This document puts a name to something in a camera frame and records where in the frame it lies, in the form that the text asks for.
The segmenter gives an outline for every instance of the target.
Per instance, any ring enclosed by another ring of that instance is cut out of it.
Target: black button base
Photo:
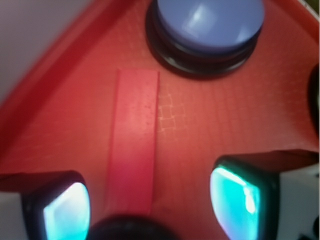
[[[319,64],[317,64],[309,78],[308,104],[313,127],[319,137]]]
[[[319,217],[316,218],[316,220],[313,223],[313,234],[319,238]]]
[[[178,240],[166,227],[142,216],[115,216],[93,226],[88,240]]]

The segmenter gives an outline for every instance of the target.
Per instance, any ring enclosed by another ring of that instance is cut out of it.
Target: red panel
[[[226,239],[209,193],[217,157],[319,150],[307,102],[319,23],[301,23],[305,9],[293,2],[265,0],[249,60],[221,79],[196,81],[150,54],[149,0],[97,1],[61,39],[82,30],[69,47],[53,47],[60,57],[44,57],[0,109],[0,172],[77,170],[89,189],[92,223],[104,218],[117,69],[152,69],[160,82],[151,217],[183,239]]]
[[[148,215],[153,196],[159,73],[118,73],[111,137],[107,213]]]

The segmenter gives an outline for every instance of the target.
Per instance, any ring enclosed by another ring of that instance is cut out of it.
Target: illuminated button
[[[88,190],[80,182],[73,183],[43,209],[48,240],[84,240],[90,225]]]
[[[258,187],[220,166],[211,174],[210,194],[215,216],[231,240],[258,239]]]

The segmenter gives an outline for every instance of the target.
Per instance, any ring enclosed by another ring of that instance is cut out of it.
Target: white surface
[[[319,216],[319,164],[280,174],[278,240],[297,240],[300,234],[316,239],[313,225]]]
[[[20,194],[0,192],[0,240],[27,240]]]
[[[93,0],[0,0],[0,106]]]

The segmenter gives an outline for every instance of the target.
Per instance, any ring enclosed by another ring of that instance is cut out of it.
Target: blue button
[[[211,174],[210,195],[216,219],[229,239],[258,239],[261,192],[257,186],[219,166]]]
[[[159,20],[182,46],[225,53],[244,45],[261,28],[262,0],[157,0]]]
[[[88,190],[76,182],[43,209],[46,239],[85,240],[90,215]]]

